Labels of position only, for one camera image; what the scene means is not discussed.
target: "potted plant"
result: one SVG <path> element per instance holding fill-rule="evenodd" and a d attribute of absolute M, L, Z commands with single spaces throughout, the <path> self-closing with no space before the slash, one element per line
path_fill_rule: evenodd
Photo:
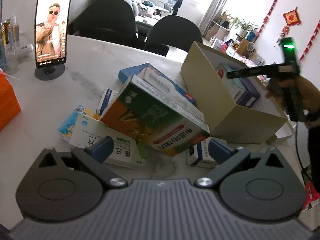
<path fill-rule="evenodd" d="M 239 35 L 247 36 L 248 32 L 254 32 L 259 26 L 256 23 L 246 22 L 244 19 L 239 18 L 235 23 L 235 27 L 241 29 Z"/>

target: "metal screw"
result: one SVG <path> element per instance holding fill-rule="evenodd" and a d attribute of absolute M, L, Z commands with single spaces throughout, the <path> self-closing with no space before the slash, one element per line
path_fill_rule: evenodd
<path fill-rule="evenodd" d="M 121 187 L 125 184 L 125 180 L 122 178 L 112 178 L 110 184 L 114 187 Z"/>
<path fill-rule="evenodd" d="M 197 179 L 197 184 L 203 187 L 212 185 L 213 181 L 209 178 L 199 178 Z"/>

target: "sunglasses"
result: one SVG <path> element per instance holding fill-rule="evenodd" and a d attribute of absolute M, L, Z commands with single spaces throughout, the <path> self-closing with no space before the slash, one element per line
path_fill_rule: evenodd
<path fill-rule="evenodd" d="M 49 11 L 49 14 L 53 14 L 53 11 Z M 54 15 L 58 15 L 58 12 L 55 11 L 55 12 L 54 12 Z"/>

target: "green light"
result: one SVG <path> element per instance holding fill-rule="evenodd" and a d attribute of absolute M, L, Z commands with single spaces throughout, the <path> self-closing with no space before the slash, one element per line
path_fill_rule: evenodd
<path fill-rule="evenodd" d="M 288 48 L 288 49 L 294 49 L 295 46 L 293 44 L 289 44 L 289 45 L 284 45 L 284 48 Z"/>

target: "open box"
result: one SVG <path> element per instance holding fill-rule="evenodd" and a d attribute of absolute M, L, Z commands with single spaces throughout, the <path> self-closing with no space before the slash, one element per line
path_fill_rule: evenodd
<path fill-rule="evenodd" d="M 219 64 L 234 68 L 244 63 L 208 46 L 194 42 L 181 67 L 182 76 L 197 108 L 204 114 L 213 137 L 233 143 L 262 143 L 270 139 L 288 121 L 257 77 L 250 77 L 261 98 L 252 108 L 239 106 L 226 90 L 214 69 Z"/>

